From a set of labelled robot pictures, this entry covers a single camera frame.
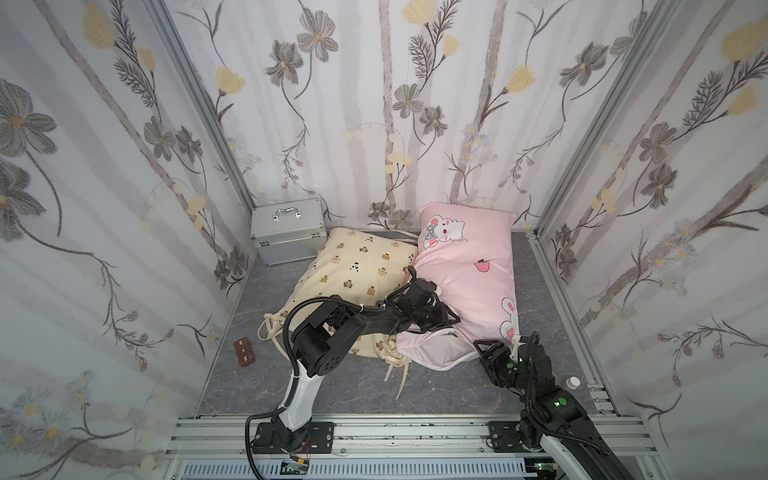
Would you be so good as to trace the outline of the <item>cream bear print pillow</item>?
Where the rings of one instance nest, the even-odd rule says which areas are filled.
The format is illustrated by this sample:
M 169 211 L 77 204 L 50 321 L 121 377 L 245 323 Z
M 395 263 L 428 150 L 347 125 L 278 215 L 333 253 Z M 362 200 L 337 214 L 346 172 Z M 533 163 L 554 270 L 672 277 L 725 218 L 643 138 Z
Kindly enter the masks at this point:
M 409 279 L 407 268 L 417 255 L 411 240 L 388 239 L 363 231 L 337 227 L 307 271 L 298 280 L 286 304 L 268 313 L 259 338 L 284 349 L 280 335 L 290 310 L 299 302 L 338 295 L 354 304 L 373 305 Z

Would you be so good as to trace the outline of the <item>pink cartoon print pillow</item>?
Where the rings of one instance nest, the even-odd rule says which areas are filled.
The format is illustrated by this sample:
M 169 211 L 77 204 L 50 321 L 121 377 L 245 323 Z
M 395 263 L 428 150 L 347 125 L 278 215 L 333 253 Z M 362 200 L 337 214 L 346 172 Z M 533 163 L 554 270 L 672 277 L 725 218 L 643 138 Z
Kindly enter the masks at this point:
M 512 245 L 516 215 L 441 202 L 417 211 L 417 276 L 439 287 L 440 301 L 459 322 L 435 332 L 398 334 L 399 353 L 446 371 L 476 358 L 478 340 L 500 341 L 515 352 L 521 339 Z

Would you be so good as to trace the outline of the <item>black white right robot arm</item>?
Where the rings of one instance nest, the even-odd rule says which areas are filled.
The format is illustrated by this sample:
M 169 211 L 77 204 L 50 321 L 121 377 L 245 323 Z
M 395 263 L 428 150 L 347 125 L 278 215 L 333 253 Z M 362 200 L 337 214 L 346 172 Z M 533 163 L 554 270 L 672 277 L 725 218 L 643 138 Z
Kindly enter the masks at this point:
M 517 395 L 522 404 L 517 420 L 488 424 L 494 452 L 544 452 L 569 479 L 632 477 L 585 408 L 557 385 L 538 333 L 525 336 L 516 352 L 495 340 L 477 340 L 473 346 L 491 383 Z

